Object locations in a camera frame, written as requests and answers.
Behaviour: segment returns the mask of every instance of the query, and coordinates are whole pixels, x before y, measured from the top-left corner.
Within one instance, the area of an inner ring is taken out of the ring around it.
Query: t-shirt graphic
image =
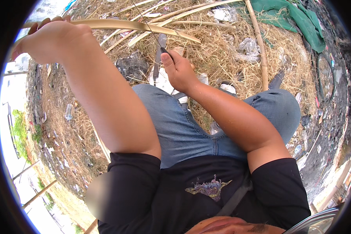
[[[198,183],[196,183],[196,185],[194,185],[193,188],[187,188],[185,189],[186,192],[189,192],[193,195],[197,194],[197,193],[201,193],[204,195],[207,195],[208,197],[210,197],[211,199],[213,199],[214,201],[219,201],[220,200],[220,195],[221,195],[221,189],[225,186],[228,185],[230,182],[232,182],[232,180],[230,180],[229,182],[225,183],[225,182],[221,182],[221,180],[216,180],[216,175],[214,175],[214,179],[211,180],[211,182],[209,183],[203,183],[202,185]]]

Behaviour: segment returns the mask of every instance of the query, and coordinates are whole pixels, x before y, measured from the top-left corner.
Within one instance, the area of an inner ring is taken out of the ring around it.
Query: right hand
[[[168,74],[169,82],[176,90],[187,94],[190,89],[201,82],[195,76],[194,70],[186,58],[174,50],[168,52],[172,55],[174,62],[167,53],[161,54],[161,60],[165,72]]]
[[[11,58],[15,60],[20,54],[28,53],[39,64],[62,63],[68,49],[86,34],[92,35],[91,28],[70,24],[70,16],[47,18],[39,27],[34,23],[28,35],[15,43]]]

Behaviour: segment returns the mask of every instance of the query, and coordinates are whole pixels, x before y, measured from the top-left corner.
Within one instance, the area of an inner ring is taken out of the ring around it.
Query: knife handle
[[[169,52],[164,48],[164,47],[160,47],[160,50],[161,50],[161,53],[167,53],[169,54]],[[170,58],[173,60],[174,62],[174,59],[173,59],[173,56],[171,54],[169,54]]]

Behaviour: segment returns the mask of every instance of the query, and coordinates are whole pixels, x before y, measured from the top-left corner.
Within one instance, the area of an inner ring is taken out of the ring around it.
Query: leg
[[[289,142],[300,122],[300,108],[291,93],[282,89],[272,89],[249,97],[244,102],[269,119],[285,144]],[[246,159],[247,154],[222,131],[216,134],[216,138],[218,155]]]
[[[136,85],[133,90],[147,108],[159,137],[161,168],[188,158],[216,154],[215,139],[177,99],[152,85]]]

